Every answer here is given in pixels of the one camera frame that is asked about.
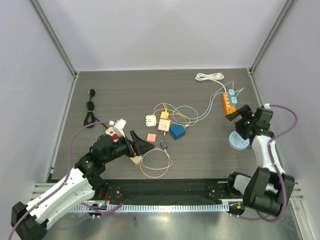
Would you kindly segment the peach cube charger with print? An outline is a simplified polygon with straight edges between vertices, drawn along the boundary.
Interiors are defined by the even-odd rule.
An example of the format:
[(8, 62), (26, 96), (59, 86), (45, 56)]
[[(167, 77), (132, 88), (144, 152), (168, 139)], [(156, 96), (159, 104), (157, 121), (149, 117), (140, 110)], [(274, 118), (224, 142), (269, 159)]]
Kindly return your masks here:
[(157, 129), (160, 131), (160, 133), (163, 136), (165, 136), (166, 133), (169, 132), (169, 130), (170, 130), (170, 125), (171, 125), (170, 120), (160, 118), (158, 121), (158, 128)]

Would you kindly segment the orange power strip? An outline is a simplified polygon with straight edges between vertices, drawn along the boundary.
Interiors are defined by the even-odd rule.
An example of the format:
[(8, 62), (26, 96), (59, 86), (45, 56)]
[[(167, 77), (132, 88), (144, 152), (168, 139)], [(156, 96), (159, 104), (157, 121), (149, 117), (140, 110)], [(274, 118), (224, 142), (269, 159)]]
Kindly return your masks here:
[(224, 112), (226, 115), (232, 114), (236, 111), (236, 105), (231, 103), (231, 97), (228, 93), (223, 93), (222, 95), (222, 103), (224, 107)]

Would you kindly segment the round light blue socket base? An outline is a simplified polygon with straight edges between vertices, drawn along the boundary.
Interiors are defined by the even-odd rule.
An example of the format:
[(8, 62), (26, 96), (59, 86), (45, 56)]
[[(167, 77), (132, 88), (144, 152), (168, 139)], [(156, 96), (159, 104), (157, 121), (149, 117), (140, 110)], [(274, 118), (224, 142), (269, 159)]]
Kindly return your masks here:
[(236, 151), (244, 151), (250, 145), (250, 140), (243, 139), (235, 130), (228, 137), (229, 146)]

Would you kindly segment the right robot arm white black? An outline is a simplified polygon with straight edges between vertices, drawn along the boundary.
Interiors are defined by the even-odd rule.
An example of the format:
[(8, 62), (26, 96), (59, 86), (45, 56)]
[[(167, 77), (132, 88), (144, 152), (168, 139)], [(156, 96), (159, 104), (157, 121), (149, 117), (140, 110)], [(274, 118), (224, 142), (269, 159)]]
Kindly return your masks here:
[(295, 186), (295, 179), (286, 174), (276, 150), (276, 139), (289, 133), (297, 124), (276, 135), (271, 131), (273, 105), (266, 103), (253, 111), (245, 104), (225, 117), (232, 121), (241, 117), (235, 125), (235, 132), (249, 141), (257, 169), (253, 176), (240, 172), (229, 175), (225, 185), (226, 194), (231, 198), (242, 196), (243, 206), (255, 210), (258, 220), (278, 221), (287, 208), (288, 201)]

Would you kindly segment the white adapter plug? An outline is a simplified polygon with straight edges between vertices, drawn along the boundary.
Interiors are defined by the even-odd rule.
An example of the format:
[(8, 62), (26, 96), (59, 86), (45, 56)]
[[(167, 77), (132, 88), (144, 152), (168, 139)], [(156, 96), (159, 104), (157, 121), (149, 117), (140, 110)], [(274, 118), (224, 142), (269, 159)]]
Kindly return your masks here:
[(157, 125), (157, 118), (154, 114), (145, 116), (145, 126), (154, 127)]

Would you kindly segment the pink charger plug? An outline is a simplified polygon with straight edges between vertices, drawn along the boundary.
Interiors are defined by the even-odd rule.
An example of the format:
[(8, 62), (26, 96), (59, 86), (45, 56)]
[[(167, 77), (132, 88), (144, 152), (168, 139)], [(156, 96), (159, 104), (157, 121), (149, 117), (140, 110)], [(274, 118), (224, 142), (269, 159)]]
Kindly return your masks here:
[(154, 133), (148, 133), (146, 137), (146, 141), (148, 143), (155, 143), (158, 140), (158, 137)]

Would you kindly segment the yellow charger plug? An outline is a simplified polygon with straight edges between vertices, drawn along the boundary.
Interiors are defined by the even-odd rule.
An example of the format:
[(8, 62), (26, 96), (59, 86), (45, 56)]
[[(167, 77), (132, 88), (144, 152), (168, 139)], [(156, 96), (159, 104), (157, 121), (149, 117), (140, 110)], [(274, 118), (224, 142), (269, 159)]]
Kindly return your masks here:
[(162, 111), (160, 114), (160, 119), (168, 120), (169, 119), (169, 112)]

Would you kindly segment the beige power strip red sockets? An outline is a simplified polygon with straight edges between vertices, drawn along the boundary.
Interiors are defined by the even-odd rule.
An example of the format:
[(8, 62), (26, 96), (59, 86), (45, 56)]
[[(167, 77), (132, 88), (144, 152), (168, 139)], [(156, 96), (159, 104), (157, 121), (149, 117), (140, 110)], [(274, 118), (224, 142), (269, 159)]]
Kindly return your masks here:
[[(108, 129), (105, 130), (105, 134), (109, 135), (113, 138), (113, 141), (116, 143), (119, 140), (119, 136), (116, 134), (114, 129), (112, 127), (109, 127)], [(134, 157), (129, 157), (129, 159), (135, 164), (138, 165), (142, 161), (141, 156), (135, 155)]]

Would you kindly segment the blue cube adapter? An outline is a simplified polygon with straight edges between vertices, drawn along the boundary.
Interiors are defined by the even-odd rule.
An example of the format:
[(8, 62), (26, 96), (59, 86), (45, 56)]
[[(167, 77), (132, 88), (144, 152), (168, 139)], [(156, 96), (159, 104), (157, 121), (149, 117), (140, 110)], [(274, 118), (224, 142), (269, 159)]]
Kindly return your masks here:
[(181, 139), (186, 134), (186, 129), (182, 125), (171, 125), (169, 128), (169, 133), (175, 141)]

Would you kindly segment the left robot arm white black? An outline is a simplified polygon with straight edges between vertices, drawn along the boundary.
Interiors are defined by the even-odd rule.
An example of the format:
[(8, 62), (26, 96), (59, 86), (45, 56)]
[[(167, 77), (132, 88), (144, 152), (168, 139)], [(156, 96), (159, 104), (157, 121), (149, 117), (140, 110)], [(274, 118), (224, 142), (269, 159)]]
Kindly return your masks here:
[(22, 240), (41, 240), (74, 207), (92, 198), (102, 199), (107, 185), (100, 175), (107, 163), (122, 156), (142, 156), (155, 147), (133, 130), (130, 135), (131, 139), (121, 136), (118, 140), (109, 134), (99, 136), (64, 178), (28, 203), (16, 203), (11, 211), (11, 232)]

